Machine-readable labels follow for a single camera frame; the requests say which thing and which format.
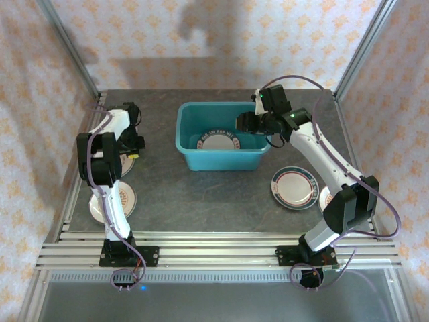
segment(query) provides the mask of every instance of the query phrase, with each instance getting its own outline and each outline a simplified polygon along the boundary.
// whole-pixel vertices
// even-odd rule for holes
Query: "wallpaper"
[[[399,0],[341,102],[365,174],[397,207],[396,239],[418,312],[429,320],[429,3]],[[379,202],[385,230],[395,221]]]
[[[99,90],[248,89],[284,74],[335,89],[381,0],[53,3]]]
[[[15,321],[91,100],[35,1],[0,1],[0,57],[0,321]]]

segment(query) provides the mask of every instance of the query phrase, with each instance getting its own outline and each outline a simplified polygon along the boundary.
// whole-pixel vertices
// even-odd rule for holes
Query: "teal plastic basin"
[[[252,102],[196,102],[179,108],[176,124],[176,147],[193,171],[256,170],[262,156],[271,148],[265,136],[242,133],[235,129],[235,119],[255,111]],[[240,140],[239,150],[199,150],[196,143],[212,129],[225,129]]]

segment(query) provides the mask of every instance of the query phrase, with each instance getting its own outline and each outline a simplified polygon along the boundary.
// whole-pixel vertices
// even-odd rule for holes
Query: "patterned wallpaper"
[[[53,3],[100,90],[255,88],[283,74],[334,89],[381,0]]]
[[[0,321],[15,321],[91,100],[35,1],[0,1],[0,57]]]
[[[342,107],[362,169],[403,222],[397,238],[422,321],[429,320],[429,2],[399,0]],[[378,216],[393,231],[383,203]]]

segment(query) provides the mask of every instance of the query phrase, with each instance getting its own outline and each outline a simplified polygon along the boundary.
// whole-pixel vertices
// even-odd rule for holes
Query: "white plate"
[[[287,166],[274,175],[271,191],[274,198],[286,208],[303,210],[316,202],[319,185],[307,170],[298,166]]]
[[[239,138],[225,129],[214,129],[204,133],[196,143],[197,149],[235,150],[240,148]]]
[[[135,159],[130,159],[126,154],[121,154],[122,173],[121,176],[125,176],[133,167]]]
[[[135,208],[137,198],[134,189],[125,182],[119,183],[119,196],[121,197],[122,208],[125,214],[125,218],[128,218]],[[89,210],[93,218],[99,223],[104,223],[103,214],[101,213],[101,206],[99,205],[97,198],[93,194],[89,199]]]
[[[320,192],[320,196],[319,196],[319,209],[320,211],[324,211],[326,206],[330,203],[330,201],[332,200],[333,196],[331,195],[331,193],[329,192],[329,188],[328,186],[324,187],[322,189],[322,191]]]

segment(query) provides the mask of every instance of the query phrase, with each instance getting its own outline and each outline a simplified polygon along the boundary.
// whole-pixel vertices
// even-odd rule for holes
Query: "gray tabletop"
[[[310,163],[286,144],[263,156],[256,171],[193,172],[175,146],[179,106],[190,101],[249,101],[254,90],[114,90],[105,105],[133,101],[143,119],[139,133],[146,149],[122,181],[137,193],[137,205],[128,221],[133,231],[266,231],[301,233],[313,228],[322,214],[317,203],[303,211],[281,206],[270,182],[285,166],[300,166],[324,183]],[[286,90],[292,109],[311,111],[320,95],[316,89]],[[349,160],[332,93],[326,92],[318,113],[319,125],[333,146]],[[90,214],[91,190],[82,184],[70,231],[103,231]]]

